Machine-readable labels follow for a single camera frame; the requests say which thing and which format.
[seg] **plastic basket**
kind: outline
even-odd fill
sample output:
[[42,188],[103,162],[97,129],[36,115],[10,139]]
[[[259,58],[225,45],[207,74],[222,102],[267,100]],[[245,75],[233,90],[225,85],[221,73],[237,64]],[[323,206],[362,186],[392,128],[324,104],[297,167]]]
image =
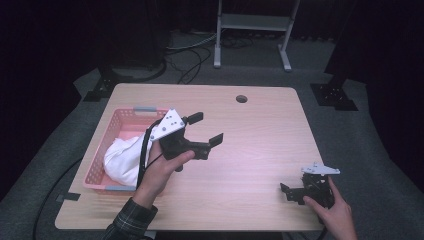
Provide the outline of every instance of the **plastic basket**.
[[99,194],[131,195],[135,191],[133,186],[124,186],[113,181],[105,173],[103,160],[107,149],[115,138],[124,140],[140,136],[157,119],[163,118],[168,109],[155,107],[134,107],[116,109],[106,132],[103,134],[100,145],[97,147],[94,158],[85,175],[83,186],[93,189]]

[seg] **plaid shirt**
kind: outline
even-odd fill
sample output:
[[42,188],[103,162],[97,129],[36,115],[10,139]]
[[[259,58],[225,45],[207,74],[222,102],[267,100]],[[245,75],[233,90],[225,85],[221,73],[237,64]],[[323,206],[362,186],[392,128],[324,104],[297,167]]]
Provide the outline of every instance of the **plaid shirt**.
[[136,204],[130,198],[106,229],[103,239],[143,239],[144,232],[157,212],[158,209],[155,206],[149,210]]

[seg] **table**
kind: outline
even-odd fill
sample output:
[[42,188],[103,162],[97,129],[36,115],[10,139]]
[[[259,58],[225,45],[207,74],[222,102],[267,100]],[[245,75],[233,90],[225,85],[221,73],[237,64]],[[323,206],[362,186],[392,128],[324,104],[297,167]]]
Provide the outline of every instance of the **table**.
[[297,10],[299,9],[300,0],[295,0],[292,12],[288,17],[282,16],[261,16],[261,15],[246,15],[246,14],[229,14],[222,13],[222,0],[218,4],[218,19],[216,24],[216,43],[214,52],[214,67],[221,67],[221,31],[225,28],[231,29],[252,29],[252,30],[267,30],[267,31],[282,31],[285,32],[284,41],[278,44],[278,51],[281,60],[283,61],[284,70],[291,72],[289,58],[287,57],[287,43],[290,39],[290,34],[293,29]]
[[[236,97],[243,95],[246,103]],[[322,163],[294,89],[281,87],[118,84],[87,148],[56,218],[59,229],[105,229],[127,196],[99,195],[82,183],[108,119],[117,108],[174,107],[181,116],[204,112],[187,126],[186,138],[206,142],[224,133],[208,160],[194,160],[174,173],[155,201],[149,230],[320,230],[307,206],[287,201],[279,183],[302,187],[301,167]]]

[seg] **white bracket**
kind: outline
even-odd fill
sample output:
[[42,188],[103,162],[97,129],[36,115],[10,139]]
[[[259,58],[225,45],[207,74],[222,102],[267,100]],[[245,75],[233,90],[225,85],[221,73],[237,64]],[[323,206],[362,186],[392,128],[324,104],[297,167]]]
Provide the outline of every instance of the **white bracket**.
[[310,173],[310,174],[321,174],[321,175],[325,175],[325,174],[340,174],[340,170],[339,169],[334,169],[334,168],[330,168],[330,167],[326,167],[322,164],[318,164],[316,162],[314,162],[314,165],[312,165],[311,167],[304,167],[302,168],[302,172],[304,173]]
[[185,127],[184,121],[178,115],[175,109],[171,108],[163,117],[162,121],[157,126],[155,132],[150,135],[150,141],[159,140],[169,134],[176,132]]

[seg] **white metal frame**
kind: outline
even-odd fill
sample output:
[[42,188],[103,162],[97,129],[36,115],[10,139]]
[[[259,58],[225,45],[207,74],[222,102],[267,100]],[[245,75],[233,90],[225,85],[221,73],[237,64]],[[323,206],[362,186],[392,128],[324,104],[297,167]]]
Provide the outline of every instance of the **white metal frame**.
[[281,60],[283,61],[284,70],[291,72],[289,59],[287,57],[286,48],[290,39],[290,33],[293,29],[293,24],[296,18],[296,13],[299,8],[300,0],[295,0],[290,17],[276,16],[258,16],[258,15],[242,15],[242,14],[226,14],[222,13],[222,0],[219,0],[218,5],[218,20],[216,27],[216,43],[214,67],[221,67],[221,31],[225,28],[232,29],[252,29],[252,30],[268,30],[286,32],[283,44],[278,44]]

